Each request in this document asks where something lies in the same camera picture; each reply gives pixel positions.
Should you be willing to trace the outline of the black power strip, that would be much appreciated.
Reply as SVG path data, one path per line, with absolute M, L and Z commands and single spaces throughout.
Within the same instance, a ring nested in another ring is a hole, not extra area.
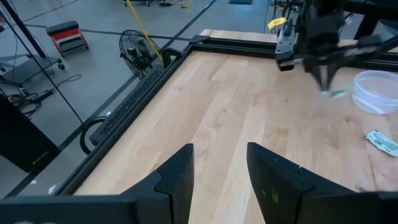
M 50 97 L 54 94 L 54 89 L 51 90 L 44 90 L 35 96 L 33 96 L 30 101 L 34 103 L 40 103 L 41 101 L 45 100 L 46 98 Z

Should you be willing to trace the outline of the clear plastic bin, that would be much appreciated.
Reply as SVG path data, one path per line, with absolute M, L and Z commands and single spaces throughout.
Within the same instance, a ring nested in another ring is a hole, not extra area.
M 360 72 L 354 78 L 352 99 L 367 113 L 384 115 L 398 111 L 398 74 L 380 70 Z

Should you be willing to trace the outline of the red black step stool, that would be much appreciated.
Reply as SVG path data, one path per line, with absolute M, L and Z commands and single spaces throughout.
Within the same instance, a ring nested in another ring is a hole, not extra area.
M 68 21 L 46 28 L 58 53 L 64 58 L 64 54 L 71 50 L 85 47 L 89 49 L 88 43 L 78 25 L 77 21 Z

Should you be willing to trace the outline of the yellow leaning pole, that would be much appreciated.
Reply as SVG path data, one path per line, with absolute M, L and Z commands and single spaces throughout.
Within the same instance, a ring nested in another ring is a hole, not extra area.
M 157 56 L 157 58 L 158 58 L 161 62 L 163 62 L 163 58 L 162 58 L 161 54 L 159 53 L 159 50 L 155 47 L 153 41 L 152 41 L 152 40 L 150 39 L 150 37 L 147 35 L 147 32 L 146 32 L 146 30 L 145 30 L 145 28 L 144 28 L 144 26 L 143 26 L 143 24 L 142 24 L 142 22 L 141 22 L 139 16 L 138 16 L 136 10 L 134 9 L 134 7 L 133 7 L 131 1 L 130 1 L 130 0 L 126 0 L 126 2 L 127 2 L 128 8 L 131 10 L 133 16 L 135 17 L 135 19 L 136 19 L 136 21 L 137 21 L 137 24 L 138 24 L 139 27 L 141 28 L 141 32 L 143 33 L 144 38 L 148 41 L 148 43 L 149 43 L 151 49 L 154 51 L 154 53 L 155 53 L 155 55 Z

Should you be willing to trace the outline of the black floor fan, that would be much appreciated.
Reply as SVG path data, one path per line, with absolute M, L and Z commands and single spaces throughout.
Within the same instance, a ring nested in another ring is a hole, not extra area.
M 139 30 L 125 30 L 119 38 L 119 49 L 120 57 L 140 80 L 152 73 L 164 71 L 163 62 Z

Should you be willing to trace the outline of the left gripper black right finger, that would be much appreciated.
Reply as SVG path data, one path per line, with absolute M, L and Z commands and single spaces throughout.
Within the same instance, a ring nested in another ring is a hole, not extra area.
M 296 224 L 306 193 L 340 195 L 353 192 L 255 142 L 247 144 L 246 161 L 266 224 Z

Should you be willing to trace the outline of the green white paper packet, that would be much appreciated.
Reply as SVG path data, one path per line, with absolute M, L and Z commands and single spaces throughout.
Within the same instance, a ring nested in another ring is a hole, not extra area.
M 328 97 L 328 98 L 341 98 L 341 97 L 347 95 L 348 92 L 349 92 L 349 90 L 347 90 L 347 89 L 334 90 L 334 91 L 325 90 L 325 91 L 322 91 L 321 94 L 324 97 Z
M 391 156 L 398 157 L 398 143 L 389 139 L 379 131 L 374 129 L 365 134 L 365 138 L 379 150 L 386 152 Z

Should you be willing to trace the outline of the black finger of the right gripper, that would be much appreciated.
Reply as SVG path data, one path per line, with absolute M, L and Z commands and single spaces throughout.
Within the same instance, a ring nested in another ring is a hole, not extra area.
M 321 90 L 325 90 L 326 89 L 325 85 L 324 85 L 324 81 L 323 81 L 323 78 L 322 78 L 322 73 L 321 73 L 319 65 L 306 63 L 304 65 L 304 69 L 305 69 L 305 71 L 307 73 L 311 74 L 311 76 L 316 81 L 319 89 L 321 89 Z
M 326 90 L 330 89 L 330 85 L 333 81 L 333 78 L 336 75 L 336 72 L 340 69 L 340 67 L 341 67 L 341 64 L 339 62 L 327 61 L 326 83 L 325 83 Z

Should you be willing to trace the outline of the black slanted stand pole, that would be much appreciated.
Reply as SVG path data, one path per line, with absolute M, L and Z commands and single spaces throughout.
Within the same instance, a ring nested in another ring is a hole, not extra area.
M 27 29 L 27 27 L 21 21 L 20 17 L 18 16 L 18 14 L 14 10 L 14 8 L 10 5 L 9 1 L 8 0 L 0 0 L 0 3 L 4 7 L 6 14 L 12 18 L 12 20 L 15 22 L 15 24 L 18 26 L 18 28 L 21 30 L 21 32 L 25 35 L 26 39 L 30 42 L 31 46 L 33 46 L 33 48 L 38 53 L 38 55 L 42 58 L 47 58 L 46 54 L 44 53 L 42 48 L 39 46 L 39 44 L 36 42 L 33 35 L 30 33 L 30 31 Z

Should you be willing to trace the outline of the black cabinet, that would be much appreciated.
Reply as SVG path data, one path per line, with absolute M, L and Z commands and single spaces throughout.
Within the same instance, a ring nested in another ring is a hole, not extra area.
M 0 94 L 0 155 L 31 172 L 59 153 L 60 149 Z

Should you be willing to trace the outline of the yellow paper tag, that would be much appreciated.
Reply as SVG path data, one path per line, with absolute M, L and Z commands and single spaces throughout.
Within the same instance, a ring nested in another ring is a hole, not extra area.
M 273 29 L 274 27 L 279 26 L 279 25 L 281 25 L 281 24 L 284 24 L 284 23 L 286 23 L 286 22 L 287 22 L 287 19 L 286 19 L 285 17 L 280 17 L 280 18 L 271 20 L 271 21 L 267 24 L 267 27 L 268 27 L 269 30 L 271 30 L 271 29 Z

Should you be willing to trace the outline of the black perforated metal box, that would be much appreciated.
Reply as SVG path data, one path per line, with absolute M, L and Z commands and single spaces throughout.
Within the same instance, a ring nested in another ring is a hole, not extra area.
M 137 84 L 125 99 L 111 112 L 101 123 L 98 129 L 89 137 L 92 145 L 97 146 L 105 137 L 113 132 L 113 129 L 137 106 L 146 93 L 154 86 L 154 83 L 162 75 L 162 66 L 156 66 Z

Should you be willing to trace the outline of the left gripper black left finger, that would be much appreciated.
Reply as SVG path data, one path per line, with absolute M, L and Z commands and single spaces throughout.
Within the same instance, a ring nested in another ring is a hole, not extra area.
M 193 186 L 194 146 L 188 143 L 121 194 L 132 199 L 121 224 L 187 224 Z

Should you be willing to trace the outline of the grey wheeled cart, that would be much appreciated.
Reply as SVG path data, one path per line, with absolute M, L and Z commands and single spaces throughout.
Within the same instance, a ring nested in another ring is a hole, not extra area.
M 61 70 L 65 65 L 60 58 L 33 57 L 26 54 L 0 57 L 0 84 L 15 88 L 24 88 L 23 84 L 42 72 L 42 69 L 51 68 L 57 64 Z

